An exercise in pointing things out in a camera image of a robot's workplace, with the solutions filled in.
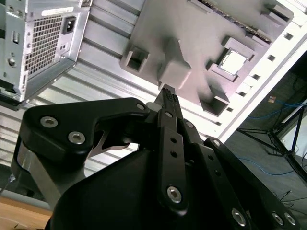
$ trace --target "metal computer case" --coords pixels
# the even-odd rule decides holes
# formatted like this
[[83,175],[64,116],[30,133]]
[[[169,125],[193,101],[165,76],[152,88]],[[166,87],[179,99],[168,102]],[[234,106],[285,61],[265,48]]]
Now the metal computer case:
[[1,2],[0,103],[17,110],[71,68],[92,0]]

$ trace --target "ventilation grille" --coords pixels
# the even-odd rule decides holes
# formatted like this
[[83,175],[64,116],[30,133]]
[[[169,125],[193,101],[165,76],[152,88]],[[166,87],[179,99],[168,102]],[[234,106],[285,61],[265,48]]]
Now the ventilation grille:
[[29,75],[54,62],[62,21],[62,16],[34,20],[32,52],[25,57]]

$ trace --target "silver bolt head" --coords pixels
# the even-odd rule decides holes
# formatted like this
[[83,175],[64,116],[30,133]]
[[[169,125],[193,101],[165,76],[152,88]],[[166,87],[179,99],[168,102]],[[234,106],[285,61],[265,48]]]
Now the silver bolt head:
[[83,133],[74,131],[69,133],[68,140],[73,144],[81,145],[85,142],[85,135]]
[[242,213],[240,213],[238,210],[235,208],[232,209],[231,211],[232,217],[235,219],[235,221],[241,226],[244,227],[246,225],[246,220]]
[[194,125],[190,121],[187,121],[186,124],[187,124],[188,127],[194,128]]
[[141,105],[141,104],[136,104],[136,107],[138,107],[138,108],[141,109],[141,110],[144,110],[144,109],[145,109],[145,107],[144,107],[143,105]]
[[220,146],[220,142],[218,140],[213,140],[213,143],[216,145],[216,146]]
[[169,186],[167,188],[167,195],[168,198],[170,198],[176,204],[180,203],[182,200],[181,193],[176,187]]
[[172,115],[171,113],[169,113],[169,112],[165,112],[165,114],[166,114],[166,116],[168,116],[168,117],[173,117],[173,115]]
[[58,125],[58,121],[51,116],[45,116],[42,119],[40,119],[40,124],[43,127],[54,128]]
[[293,219],[293,217],[289,214],[289,213],[284,213],[284,216],[286,217],[287,221],[290,222],[290,224],[292,224],[293,226],[296,225],[295,220]]
[[276,220],[276,222],[279,225],[283,225],[283,220],[281,219],[281,217],[276,212],[273,212],[272,216],[273,216],[274,220]]

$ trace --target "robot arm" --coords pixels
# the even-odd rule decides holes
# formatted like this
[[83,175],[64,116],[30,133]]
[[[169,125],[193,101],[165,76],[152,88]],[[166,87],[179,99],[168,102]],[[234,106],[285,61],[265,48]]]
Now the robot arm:
[[[86,178],[88,157],[138,143]],[[227,147],[202,141],[173,89],[38,106],[23,117],[12,170],[53,209],[46,229],[299,230],[294,215]]]

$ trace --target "blue cable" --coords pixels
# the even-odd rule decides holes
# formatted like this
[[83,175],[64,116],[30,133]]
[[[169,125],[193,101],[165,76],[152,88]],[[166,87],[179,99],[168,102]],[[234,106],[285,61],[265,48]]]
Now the blue cable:
[[287,104],[287,103],[285,103],[281,100],[276,100],[276,102],[279,103],[279,104],[283,104],[285,106],[289,106],[289,107],[301,107],[301,106],[307,105],[307,104],[301,105],[303,102],[299,102],[299,103],[296,103],[296,104]]
[[270,116],[272,116],[274,114],[277,114],[280,111],[281,111],[281,109],[277,110],[277,111],[275,111],[275,112],[273,112],[271,114],[265,115],[265,116],[249,116],[248,118],[250,118],[250,119],[264,119],[264,118],[270,117]]
[[300,107],[301,103],[302,102],[299,102],[299,103],[296,103],[296,104],[285,104],[285,103],[282,103],[283,105],[286,105],[287,107],[284,108],[284,109],[277,110],[277,111],[275,111],[275,112],[273,112],[271,114],[265,115],[265,116],[249,116],[248,118],[250,118],[250,119],[264,119],[264,118],[267,118],[267,117],[270,117],[270,116],[272,116],[274,114],[279,113],[281,110],[289,109],[291,107]]
[[244,158],[239,158],[239,160],[240,160],[240,161],[247,161],[247,162],[249,162],[249,163],[252,163],[252,164],[256,165],[258,168],[261,169],[261,171],[263,171],[265,174],[267,174],[267,175],[269,175],[269,176],[283,176],[283,175],[287,175],[287,174],[290,174],[290,173],[293,173],[293,172],[294,172],[294,170],[292,170],[292,171],[288,171],[288,172],[284,172],[284,173],[280,173],[280,174],[273,174],[273,173],[269,173],[269,172],[264,171],[264,170],[261,168],[260,165],[258,165],[257,163],[255,163],[255,162],[253,162],[253,161],[251,161],[251,160],[244,159]]

